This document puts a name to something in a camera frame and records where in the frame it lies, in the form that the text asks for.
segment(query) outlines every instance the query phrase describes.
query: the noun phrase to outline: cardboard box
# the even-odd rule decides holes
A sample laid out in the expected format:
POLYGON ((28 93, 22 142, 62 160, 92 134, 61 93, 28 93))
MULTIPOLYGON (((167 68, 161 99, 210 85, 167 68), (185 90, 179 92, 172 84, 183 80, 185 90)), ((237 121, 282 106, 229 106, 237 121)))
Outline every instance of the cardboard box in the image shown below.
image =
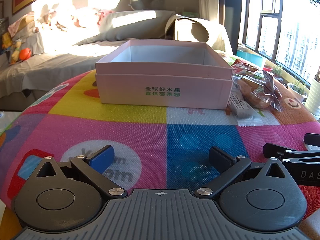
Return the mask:
POLYGON ((96 63, 102 103, 225 109, 233 68, 206 43, 131 40, 96 63))

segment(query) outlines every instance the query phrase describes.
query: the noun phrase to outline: metal screw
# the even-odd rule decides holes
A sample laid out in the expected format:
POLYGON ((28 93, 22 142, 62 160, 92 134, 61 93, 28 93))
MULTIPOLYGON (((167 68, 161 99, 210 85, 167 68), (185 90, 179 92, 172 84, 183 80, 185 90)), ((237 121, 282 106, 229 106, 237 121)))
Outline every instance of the metal screw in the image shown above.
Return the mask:
POLYGON ((119 187, 114 187, 111 190, 109 190, 109 194, 113 196, 121 196, 122 194, 124 194, 124 190, 119 187))
POLYGON ((211 195, 212 194, 212 189, 208 188, 208 187, 201 187, 197 190, 197 193, 199 195, 202 195, 202 196, 208 196, 208 195, 211 195))

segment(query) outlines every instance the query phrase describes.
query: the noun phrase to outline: gray ribbed plate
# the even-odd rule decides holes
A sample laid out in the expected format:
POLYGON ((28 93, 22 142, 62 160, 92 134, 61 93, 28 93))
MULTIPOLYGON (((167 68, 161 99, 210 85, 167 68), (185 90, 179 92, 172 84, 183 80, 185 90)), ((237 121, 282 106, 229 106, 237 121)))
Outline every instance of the gray ribbed plate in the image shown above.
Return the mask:
POLYGON ((187 189, 135 189, 124 199, 110 200, 90 224, 66 233, 40 233, 25 228, 16 240, 229 239, 302 240, 297 228, 276 234, 247 231, 229 222, 212 200, 187 189))

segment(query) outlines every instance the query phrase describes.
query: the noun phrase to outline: window frame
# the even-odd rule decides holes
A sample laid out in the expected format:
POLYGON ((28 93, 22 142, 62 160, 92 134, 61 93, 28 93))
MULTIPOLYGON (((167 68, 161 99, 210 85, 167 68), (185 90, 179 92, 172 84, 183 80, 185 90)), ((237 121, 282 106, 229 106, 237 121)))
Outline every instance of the window frame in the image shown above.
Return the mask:
POLYGON ((297 80, 300 80, 301 82, 306 84, 306 87, 310 89, 310 83, 305 80, 303 77, 299 76, 298 73, 295 73, 293 70, 282 64, 281 62, 276 60, 277 52, 278 52, 278 47, 279 47, 279 41, 280 41, 280 34, 281 34, 281 20, 282 20, 282 13, 283 13, 283 0, 280 0, 280 10, 279 13, 263 13, 260 11, 260 19, 259 19, 259 27, 258 27, 258 34, 257 34, 257 41, 255 48, 248 46, 246 44, 247 40, 247 33, 248 33, 248 21, 249 21, 249 5, 250 5, 250 0, 246 0, 246 8, 245 8, 245 17, 244 17, 244 32, 243 32, 243 37, 242 37, 242 45, 246 46, 248 49, 253 50, 255 53, 266 57, 268 60, 270 60, 274 64, 278 64, 282 66, 282 68, 288 72, 290 75, 295 77, 297 80), (277 25, 277 32, 276 32, 276 39, 275 39, 275 44, 273 48, 273 53, 272 57, 262 53, 259 51, 259 44, 260 44, 260 37, 261 37, 261 30, 262 30, 262 19, 263 17, 272 17, 272 18, 277 18, 278 19, 278 25, 277 25))

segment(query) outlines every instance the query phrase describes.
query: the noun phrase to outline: circular cap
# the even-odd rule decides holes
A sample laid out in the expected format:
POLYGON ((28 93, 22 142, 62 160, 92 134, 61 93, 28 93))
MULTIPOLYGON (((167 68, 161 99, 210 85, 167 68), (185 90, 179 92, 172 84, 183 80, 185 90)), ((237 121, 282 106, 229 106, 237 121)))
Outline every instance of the circular cap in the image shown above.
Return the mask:
POLYGON ((60 210, 70 206, 75 200, 75 196, 65 189, 49 189, 41 193, 37 202, 38 205, 47 210, 60 210))
POLYGON ((255 208, 273 210, 283 205, 284 197, 275 190, 262 188, 249 192, 247 201, 255 208))
POLYGON ((121 196, 123 193, 124 193, 124 190, 119 187, 115 187, 109 190, 109 194, 113 196, 121 196))
POLYGON ((197 190, 197 193, 202 196, 208 196, 212 194, 212 189, 208 187, 201 187, 197 190))

